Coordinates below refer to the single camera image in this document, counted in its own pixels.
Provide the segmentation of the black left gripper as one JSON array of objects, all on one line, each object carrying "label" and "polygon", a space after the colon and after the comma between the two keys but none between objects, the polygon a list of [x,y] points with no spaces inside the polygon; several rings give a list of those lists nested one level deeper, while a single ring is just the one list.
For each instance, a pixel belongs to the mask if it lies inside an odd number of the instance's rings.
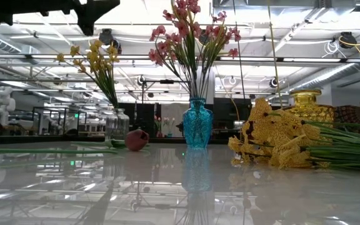
[{"label": "black left gripper", "polygon": [[94,24],[103,15],[120,5],[120,0],[12,0],[13,14],[41,13],[48,16],[49,11],[62,11],[69,14],[74,10],[77,14],[77,25],[86,36],[94,35]]}]

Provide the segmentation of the yellow flower bunch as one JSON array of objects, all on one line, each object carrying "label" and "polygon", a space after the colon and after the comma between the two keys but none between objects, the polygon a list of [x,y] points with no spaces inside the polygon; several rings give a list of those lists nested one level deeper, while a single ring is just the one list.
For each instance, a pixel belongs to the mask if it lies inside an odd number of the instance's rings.
[{"label": "yellow flower bunch", "polygon": [[230,137],[232,165],[360,171],[360,134],[352,124],[310,121],[257,99],[240,137]]},{"label": "yellow flower bunch", "polygon": [[74,67],[91,78],[112,106],[118,108],[114,78],[114,64],[119,62],[118,49],[113,44],[108,45],[107,48],[103,46],[102,41],[95,40],[89,45],[89,52],[86,55],[80,53],[79,46],[71,46],[69,55],[72,62],[67,61],[63,53],[56,56],[56,61]]}]

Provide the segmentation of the pink flower bunch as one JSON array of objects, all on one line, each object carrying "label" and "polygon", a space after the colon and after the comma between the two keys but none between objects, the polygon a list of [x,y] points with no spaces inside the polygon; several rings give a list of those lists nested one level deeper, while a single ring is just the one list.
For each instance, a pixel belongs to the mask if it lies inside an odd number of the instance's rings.
[{"label": "pink flower bunch", "polygon": [[166,66],[180,81],[185,83],[191,98],[201,96],[197,85],[198,62],[196,60],[196,41],[189,27],[184,27],[185,34],[168,34],[164,25],[152,30],[150,41],[154,49],[149,52],[149,58],[159,66]]},{"label": "pink flower bunch", "polygon": [[211,68],[218,56],[238,56],[236,48],[228,52],[224,48],[229,44],[231,39],[239,41],[241,36],[237,26],[228,27],[225,25],[227,18],[226,11],[220,11],[212,17],[212,23],[205,29],[194,30],[194,37],[197,41],[196,56],[196,97],[206,98],[209,89],[209,77]]},{"label": "pink flower bunch", "polygon": [[195,29],[198,31],[199,28],[201,28],[200,24],[195,19],[196,14],[201,12],[198,0],[175,0],[171,7],[172,11],[164,11],[163,16],[166,19],[169,19],[177,29],[174,33],[185,34],[185,26],[189,27],[189,30],[192,31],[193,34]]}]

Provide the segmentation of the dark pink tulip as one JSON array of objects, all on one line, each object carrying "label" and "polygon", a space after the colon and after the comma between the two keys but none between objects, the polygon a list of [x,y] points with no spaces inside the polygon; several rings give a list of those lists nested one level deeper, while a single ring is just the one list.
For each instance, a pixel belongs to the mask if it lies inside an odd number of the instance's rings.
[{"label": "dark pink tulip", "polygon": [[[42,147],[41,144],[68,143],[81,150]],[[120,150],[140,151],[149,142],[149,134],[137,129],[123,140],[77,135],[63,136],[0,136],[0,154],[117,154]]]}]

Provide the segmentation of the clear glass vase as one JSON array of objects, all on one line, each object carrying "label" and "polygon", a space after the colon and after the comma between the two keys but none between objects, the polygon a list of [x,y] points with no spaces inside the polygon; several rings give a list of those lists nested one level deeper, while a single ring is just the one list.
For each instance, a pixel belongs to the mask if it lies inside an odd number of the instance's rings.
[{"label": "clear glass vase", "polygon": [[129,116],[125,113],[125,109],[117,108],[111,115],[106,118],[106,131],[105,140],[125,140],[127,133],[129,132]]}]

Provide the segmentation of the distant tulips in vase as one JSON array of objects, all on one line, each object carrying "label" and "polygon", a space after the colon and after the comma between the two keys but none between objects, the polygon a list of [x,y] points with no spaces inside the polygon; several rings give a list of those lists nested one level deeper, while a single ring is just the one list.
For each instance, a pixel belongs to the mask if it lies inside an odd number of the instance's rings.
[{"label": "distant tulips in vase", "polygon": [[162,128],[167,127],[166,137],[171,138],[173,136],[172,129],[174,126],[174,122],[175,122],[174,117],[172,119],[170,119],[169,117],[161,118],[161,117],[155,116],[154,123],[155,123],[155,127],[156,127],[156,136],[158,138],[163,138],[164,134],[162,132]]}]

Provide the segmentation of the blue glass vase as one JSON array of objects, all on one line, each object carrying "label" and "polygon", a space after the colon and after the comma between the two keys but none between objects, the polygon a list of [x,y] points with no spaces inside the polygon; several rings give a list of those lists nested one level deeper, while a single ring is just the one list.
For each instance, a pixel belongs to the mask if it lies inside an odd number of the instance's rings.
[{"label": "blue glass vase", "polygon": [[211,137],[213,112],[204,107],[201,97],[190,99],[190,108],[182,115],[184,137],[189,148],[205,148]]}]

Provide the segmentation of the yellow glass vase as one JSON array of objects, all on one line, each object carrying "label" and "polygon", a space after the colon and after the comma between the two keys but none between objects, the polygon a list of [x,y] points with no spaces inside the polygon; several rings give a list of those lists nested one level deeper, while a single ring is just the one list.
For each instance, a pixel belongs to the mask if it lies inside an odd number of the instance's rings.
[{"label": "yellow glass vase", "polygon": [[317,103],[316,98],[321,95],[320,90],[291,91],[290,95],[294,99],[294,104],[285,107],[285,111],[302,119],[323,122],[324,126],[333,127],[331,123],[334,122],[334,107]]}]

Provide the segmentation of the black ceiling device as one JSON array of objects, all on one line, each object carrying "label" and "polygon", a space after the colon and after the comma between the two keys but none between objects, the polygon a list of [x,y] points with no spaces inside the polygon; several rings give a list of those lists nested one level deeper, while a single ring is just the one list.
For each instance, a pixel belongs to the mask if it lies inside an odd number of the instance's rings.
[{"label": "black ceiling device", "polygon": [[356,38],[352,32],[341,32],[339,37],[339,45],[344,49],[351,49],[357,44]]},{"label": "black ceiling device", "polygon": [[122,54],[121,44],[112,35],[112,29],[102,29],[99,33],[99,40],[102,42],[102,48],[107,49],[109,46],[113,46],[117,49],[118,54]]}]

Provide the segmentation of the black boom stand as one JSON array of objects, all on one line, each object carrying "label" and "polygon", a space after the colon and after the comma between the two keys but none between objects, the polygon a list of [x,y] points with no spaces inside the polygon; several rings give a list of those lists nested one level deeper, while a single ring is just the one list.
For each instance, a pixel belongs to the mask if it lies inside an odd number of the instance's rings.
[{"label": "black boom stand", "polygon": [[141,102],[144,104],[155,94],[189,94],[186,82],[173,79],[148,79],[144,75],[137,77],[137,84],[141,87]]}]

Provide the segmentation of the black partition panel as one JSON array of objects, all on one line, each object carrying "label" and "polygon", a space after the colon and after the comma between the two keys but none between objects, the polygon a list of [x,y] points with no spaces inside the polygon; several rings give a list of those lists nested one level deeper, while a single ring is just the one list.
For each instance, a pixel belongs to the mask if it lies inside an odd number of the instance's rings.
[{"label": "black partition panel", "polygon": [[155,138],[154,105],[141,103],[119,103],[119,107],[125,109],[129,116],[129,130],[141,129]]},{"label": "black partition panel", "polygon": [[250,99],[214,98],[213,128],[234,129],[235,121],[248,119],[252,106]]}]

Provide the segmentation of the white robot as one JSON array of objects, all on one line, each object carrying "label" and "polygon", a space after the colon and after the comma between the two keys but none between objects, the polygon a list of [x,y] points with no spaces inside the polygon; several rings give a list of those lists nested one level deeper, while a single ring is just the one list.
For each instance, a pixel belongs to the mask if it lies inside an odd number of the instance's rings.
[{"label": "white robot", "polygon": [[9,113],[16,109],[16,101],[11,97],[13,88],[9,86],[0,87],[0,123],[3,126],[9,123]]}]

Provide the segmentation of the red patterned tapestry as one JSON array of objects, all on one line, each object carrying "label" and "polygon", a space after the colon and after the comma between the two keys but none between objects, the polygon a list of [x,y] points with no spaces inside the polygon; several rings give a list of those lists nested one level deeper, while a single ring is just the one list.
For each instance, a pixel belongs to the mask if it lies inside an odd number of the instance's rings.
[{"label": "red patterned tapestry", "polygon": [[[358,106],[337,106],[335,109],[336,123],[351,123],[360,124],[360,107]],[[339,129],[343,129],[349,132],[360,134],[360,127],[357,126],[338,126]]]}]

